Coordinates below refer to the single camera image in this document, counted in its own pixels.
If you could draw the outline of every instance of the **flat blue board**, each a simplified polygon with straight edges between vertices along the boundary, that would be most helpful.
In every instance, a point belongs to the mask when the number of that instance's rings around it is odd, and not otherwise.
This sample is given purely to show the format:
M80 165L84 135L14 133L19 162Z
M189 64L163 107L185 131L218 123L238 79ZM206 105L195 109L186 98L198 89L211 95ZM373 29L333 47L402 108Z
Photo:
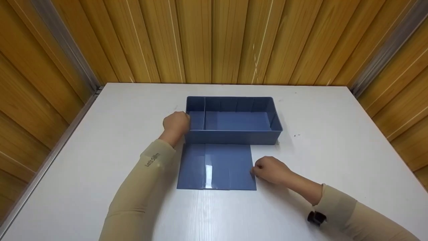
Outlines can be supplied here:
M257 190L250 145L185 144L177 189Z

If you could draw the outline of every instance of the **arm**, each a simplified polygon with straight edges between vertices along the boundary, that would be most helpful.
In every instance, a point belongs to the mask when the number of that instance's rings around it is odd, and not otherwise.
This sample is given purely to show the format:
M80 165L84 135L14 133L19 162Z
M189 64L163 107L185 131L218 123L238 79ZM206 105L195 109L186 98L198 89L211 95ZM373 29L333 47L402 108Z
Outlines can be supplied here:
M163 169L175 154L174 147L190 128L190 117L174 112L163 120L159 139L141 153L140 160L117 190L110 204L100 241L141 240L147 201Z
M419 240L405 228L357 200L325 184L292 172L274 157L257 160L251 172L289 188L310 202L327 222L354 240Z

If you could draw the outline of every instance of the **aluminum strip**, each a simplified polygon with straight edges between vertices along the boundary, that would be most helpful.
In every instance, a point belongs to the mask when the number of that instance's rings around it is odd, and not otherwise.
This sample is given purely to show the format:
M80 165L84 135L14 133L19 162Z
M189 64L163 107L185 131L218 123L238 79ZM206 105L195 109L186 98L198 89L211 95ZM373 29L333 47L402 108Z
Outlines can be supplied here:
M356 98L363 93L377 75L385 68L392 57L418 29L427 16L428 1L416 1L403 20L395 28L389 39L387 39L381 47L377 55L370 61L352 85L351 92Z
M92 93L94 93L100 87L100 82L56 11L53 3L50 0L31 0L31 3L74 68L78 71L82 80L84 80L86 85L92 90Z

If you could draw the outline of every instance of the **blue plastic panel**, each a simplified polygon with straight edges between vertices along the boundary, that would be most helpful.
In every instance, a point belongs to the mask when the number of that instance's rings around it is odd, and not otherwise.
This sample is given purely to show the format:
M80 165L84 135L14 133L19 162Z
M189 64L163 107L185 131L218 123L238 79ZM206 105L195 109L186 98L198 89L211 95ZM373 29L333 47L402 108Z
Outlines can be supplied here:
M272 97L189 96L189 144L274 145L282 132Z
M249 145L185 144L178 189L256 190Z

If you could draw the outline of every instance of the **blue storage box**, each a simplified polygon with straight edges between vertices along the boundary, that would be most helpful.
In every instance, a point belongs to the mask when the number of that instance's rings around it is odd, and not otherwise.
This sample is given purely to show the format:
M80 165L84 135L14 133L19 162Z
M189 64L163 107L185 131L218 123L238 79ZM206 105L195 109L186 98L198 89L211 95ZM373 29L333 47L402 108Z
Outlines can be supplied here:
M188 96L188 144L274 145L282 132L272 97Z

